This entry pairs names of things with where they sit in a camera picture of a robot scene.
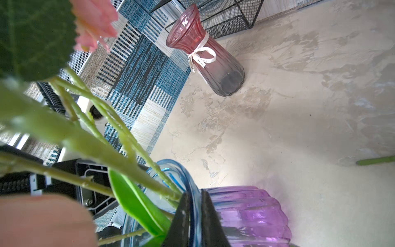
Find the purple blue glass vase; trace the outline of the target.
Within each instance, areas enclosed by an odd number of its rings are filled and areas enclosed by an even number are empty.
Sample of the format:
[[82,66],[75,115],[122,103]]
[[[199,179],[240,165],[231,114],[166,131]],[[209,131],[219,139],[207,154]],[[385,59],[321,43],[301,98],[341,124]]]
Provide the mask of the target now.
[[[182,192],[190,193],[190,228],[188,247],[202,247],[202,194],[187,169],[174,160],[160,160],[161,170]],[[208,191],[231,247],[288,247],[292,238],[289,220],[280,203],[266,190],[255,186],[230,186],[203,189]],[[143,188],[143,194],[162,212],[176,210],[154,192]],[[148,232],[139,220],[129,215],[124,232],[141,231],[121,242],[123,247],[161,247],[167,233],[157,229]]]

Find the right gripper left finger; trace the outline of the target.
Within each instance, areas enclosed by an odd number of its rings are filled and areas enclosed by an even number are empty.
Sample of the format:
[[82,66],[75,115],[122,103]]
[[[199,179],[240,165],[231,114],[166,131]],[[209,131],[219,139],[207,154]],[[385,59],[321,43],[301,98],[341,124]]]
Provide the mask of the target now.
[[190,193],[184,192],[162,247],[188,247],[190,228]]

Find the dark red glass vase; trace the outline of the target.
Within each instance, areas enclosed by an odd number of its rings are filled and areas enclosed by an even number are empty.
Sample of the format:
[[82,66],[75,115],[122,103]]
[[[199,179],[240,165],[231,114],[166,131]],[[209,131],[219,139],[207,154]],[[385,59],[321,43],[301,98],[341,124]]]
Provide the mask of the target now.
[[191,71],[199,72],[217,95],[227,97],[242,87],[243,66],[203,28],[196,4],[177,19],[166,45],[185,52]]

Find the cream white rose stem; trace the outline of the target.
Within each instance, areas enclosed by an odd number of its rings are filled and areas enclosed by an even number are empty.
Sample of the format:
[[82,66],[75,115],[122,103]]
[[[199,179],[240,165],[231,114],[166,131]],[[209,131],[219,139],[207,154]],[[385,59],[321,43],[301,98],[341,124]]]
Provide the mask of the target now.
[[[122,157],[128,165],[130,159],[111,145],[106,147],[90,132],[24,94],[31,82],[48,82],[53,76],[72,82],[64,69],[76,38],[71,1],[1,1],[1,124],[112,169],[122,164]],[[132,168],[138,169],[138,177],[152,179],[136,163]]]

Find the pile of artificial flowers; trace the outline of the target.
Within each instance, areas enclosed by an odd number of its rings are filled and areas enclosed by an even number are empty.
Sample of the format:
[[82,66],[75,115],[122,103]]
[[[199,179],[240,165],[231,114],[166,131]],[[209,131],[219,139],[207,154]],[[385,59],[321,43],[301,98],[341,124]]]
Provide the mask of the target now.
[[394,161],[395,161],[395,156],[393,155],[393,156],[359,160],[356,162],[356,164],[359,166],[368,166],[368,165],[376,165],[376,164],[382,164],[382,163],[392,163]]

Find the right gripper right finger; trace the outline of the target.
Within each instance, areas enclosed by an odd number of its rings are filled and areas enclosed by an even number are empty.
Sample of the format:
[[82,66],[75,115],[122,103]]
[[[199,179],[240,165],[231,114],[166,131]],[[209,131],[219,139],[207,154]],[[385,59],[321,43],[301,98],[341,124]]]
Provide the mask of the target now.
[[214,208],[210,194],[206,190],[201,190],[202,194],[202,246],[203,247],[231,247],[219,217]]

